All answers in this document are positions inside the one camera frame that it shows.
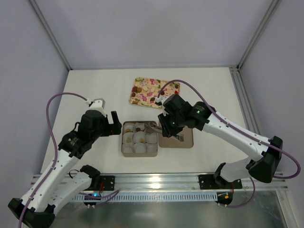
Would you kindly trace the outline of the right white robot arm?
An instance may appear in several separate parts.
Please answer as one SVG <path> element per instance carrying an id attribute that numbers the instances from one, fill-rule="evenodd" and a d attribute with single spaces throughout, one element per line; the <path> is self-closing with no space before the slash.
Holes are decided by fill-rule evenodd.
<path id="1" fill-rule="evenodd" d="M 221 138 L 247 155 L 247 158 L 221 163 L 213 178 L 220 188 L 238 179 L 253 177 L 263 183 L 270 183 L 281 160 L 283 141 L 274 136 L 271 139 L 233 126 L 213 107 L 198 101 L 195 105 L 179 95 L 159 97 L 155 102 L 163 109 L 158 115 L 163 137 L 177 137 L 184 127 L 195 128 Z"/>

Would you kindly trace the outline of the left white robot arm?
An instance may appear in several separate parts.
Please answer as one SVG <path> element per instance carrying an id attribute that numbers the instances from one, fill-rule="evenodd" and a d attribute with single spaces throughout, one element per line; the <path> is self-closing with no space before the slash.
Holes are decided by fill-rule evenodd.
<path id="1" fill-rule="evenodd" d="M 112 111 L 111 116 L 113 123 L 109 123 L 100 111 L 88 110 L 78 123 L 78 129 L 63 136 L 52 162 L 38 181 L 21 198 L 13 198 L 8 204 L 19 219 L 19 226 L 48 228 L 73 197 L 84 190 L 100 187 L 101 173 L 90 165 L 83 166 L 65 185 L 60 183 L 98 138 L 121 133 L 122 124 L 117 113 Z"/>

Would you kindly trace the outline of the gold tin lid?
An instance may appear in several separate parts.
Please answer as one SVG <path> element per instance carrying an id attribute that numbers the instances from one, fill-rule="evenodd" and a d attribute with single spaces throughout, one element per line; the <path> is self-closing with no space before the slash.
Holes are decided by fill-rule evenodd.
<path id="1" fill-rule="evenodd" d="M 179 136 L 183 136 L 183 141 L 179 141 L 174 137 L 167 138 L 159 134 L 159 146 L 162 148 L 174 148 L 174 149 L 190 149 L 194 145 L 193 130 L 184 127 L 179 133 Z"/>

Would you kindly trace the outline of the metal tongs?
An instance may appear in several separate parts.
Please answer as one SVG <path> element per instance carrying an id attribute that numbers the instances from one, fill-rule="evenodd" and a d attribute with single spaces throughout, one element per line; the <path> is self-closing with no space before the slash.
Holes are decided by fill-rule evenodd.
<path id="1" fill-rule="evenodd" d="M 169 136 L 165 136 L 163 134 L 163 129 L 162 127 L 159 127 L 157 126 L 155 123 L 152 123 L 152 122 L 148 122 L 148 123 L 145 123 L 144 124 L 145 126 L 145 129 L 147 131 L 150 131 L 150 132 L 153 132 L 153 133 L 158 133 L 158 134 L 161 134 L 163 137 L 166 137 L 166 138 L 174 138 L 180 142 L 183 142 L 184 141 L 184 136 L 183 135 L 169 135 Z"/>

